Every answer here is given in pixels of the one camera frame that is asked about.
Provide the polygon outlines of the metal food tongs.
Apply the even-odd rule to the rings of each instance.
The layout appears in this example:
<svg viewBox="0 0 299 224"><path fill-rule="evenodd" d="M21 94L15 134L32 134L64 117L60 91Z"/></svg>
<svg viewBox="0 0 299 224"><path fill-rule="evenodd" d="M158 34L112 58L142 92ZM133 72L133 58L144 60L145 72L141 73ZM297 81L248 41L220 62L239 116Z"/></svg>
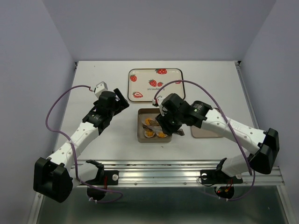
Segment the metal food tongs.
<svg viewBox="0 0 299 224"><path fill-rule="evenodd" d="M157 123L154 123L154 126L142 124L142 127L145 130L152 130L155 133L164 133L164 134L169 136L169 134L167 134L165 131L163 131L161 126L157 125ZM176 135L179 135L179 136L184 136L185 135L185 133L182 129L178 129L173 134L176 134Z"/></svg>

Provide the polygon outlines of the gold tin lid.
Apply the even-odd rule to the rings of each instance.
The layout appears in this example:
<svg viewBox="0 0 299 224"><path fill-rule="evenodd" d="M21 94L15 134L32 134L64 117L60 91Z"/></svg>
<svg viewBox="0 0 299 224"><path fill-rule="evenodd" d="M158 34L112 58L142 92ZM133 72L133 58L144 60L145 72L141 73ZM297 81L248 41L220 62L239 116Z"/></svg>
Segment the gold tin lid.
<svg viewBox="0 0 299 224"><path fill-rule="evenodd" d="M207 139L207 138L222 138L221 135L214 133L212 131L207 131L204 129L199 129L198 127L191 127L191 135L196 139Z"/></svg>

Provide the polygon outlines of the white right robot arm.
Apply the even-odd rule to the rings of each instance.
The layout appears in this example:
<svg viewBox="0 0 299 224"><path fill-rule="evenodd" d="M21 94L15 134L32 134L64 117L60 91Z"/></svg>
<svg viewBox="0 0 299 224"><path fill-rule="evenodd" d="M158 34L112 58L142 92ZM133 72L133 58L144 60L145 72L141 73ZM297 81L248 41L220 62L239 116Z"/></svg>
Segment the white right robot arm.
<svg viewBox="0 0 299 224"><path fill-rule="evenodd" d="M239 143L242 149L246 149L238 156L223 158L216 169L201 170L200 178L204 185L241 183L239 175L249 170L264 175L272 172L279 152L279 136L275 129L264 131L225 119L219 109L202 101L194 101L190 105L176 93L152 102L159 108L156 121L164 134L172 135L182 125L194 126Z"/></svg>

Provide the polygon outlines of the orange swirl cookie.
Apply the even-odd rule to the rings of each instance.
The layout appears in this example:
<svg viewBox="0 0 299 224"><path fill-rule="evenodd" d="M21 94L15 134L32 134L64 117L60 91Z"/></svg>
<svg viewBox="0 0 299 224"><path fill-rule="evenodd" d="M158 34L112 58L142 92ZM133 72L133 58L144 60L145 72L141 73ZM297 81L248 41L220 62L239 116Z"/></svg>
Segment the orange swirl cookie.
<svg viewBox="0 0 299 224"><path fill-rule="evenodd" d="M146 124L146 125L150 125L151 121L152 121L152 119L147 118L147 119L145 119L145 124Z"/></svg>
<svg viewBox="0 0 299 224"><path fill-rule="evenodd" d="M167 137L167 135L164 134L163 132L160 132L157 135L158 135L159 138L166 138Z"/></svg>
<svg viewBox="0 0 299 224"><path fill-rule="evenodd" d="M154 134L155 134L155 133L152 132L152 131L146 131L144 135L145 135L147 138L151 138L151 137L154 136Z"/></svg>

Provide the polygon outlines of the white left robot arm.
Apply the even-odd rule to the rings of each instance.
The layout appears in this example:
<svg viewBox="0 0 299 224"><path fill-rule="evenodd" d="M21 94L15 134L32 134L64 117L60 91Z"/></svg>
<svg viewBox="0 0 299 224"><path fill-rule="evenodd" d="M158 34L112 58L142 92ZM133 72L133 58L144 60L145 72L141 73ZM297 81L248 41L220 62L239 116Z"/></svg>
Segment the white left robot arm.
<svg viewBox="0 0 299 224"><path fill-rule="evenodd" d="M95 160L87 160L78 165L78 156L87 146L101 135L110 125L112 118L129 107L119 89L107 91L105 88L94 90L97 100L92 109L84 116L72 136L62 131L66 142L47 158L39 158L34 166L34 191L47 196L56 202L64 202L71 191L83 184L100 191L98 196L90 197L95 203L102 203L109 192L108 184L116 184L114 178L118 172L106 172L104 165Z"/></svg>

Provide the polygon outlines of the gold square tin box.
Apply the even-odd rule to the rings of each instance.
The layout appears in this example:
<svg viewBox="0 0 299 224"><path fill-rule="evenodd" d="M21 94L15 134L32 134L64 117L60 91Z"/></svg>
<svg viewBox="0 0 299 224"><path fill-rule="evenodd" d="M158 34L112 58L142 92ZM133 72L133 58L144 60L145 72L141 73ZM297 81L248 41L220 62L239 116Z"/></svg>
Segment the gold square tin box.
<svg viewBox="0 0 299 224"><path fill-rule="evenodd" d="M138 110L137 115L137 139L140 143L169 143L172 140L171 136L167 136L165 138L160 138L156 135L151 137L145 136L145 128L143 128L143 125L145 125L146 119L152 119L155 120L156 116L160 113L159 109L157 108L142 108Z"/></svg>

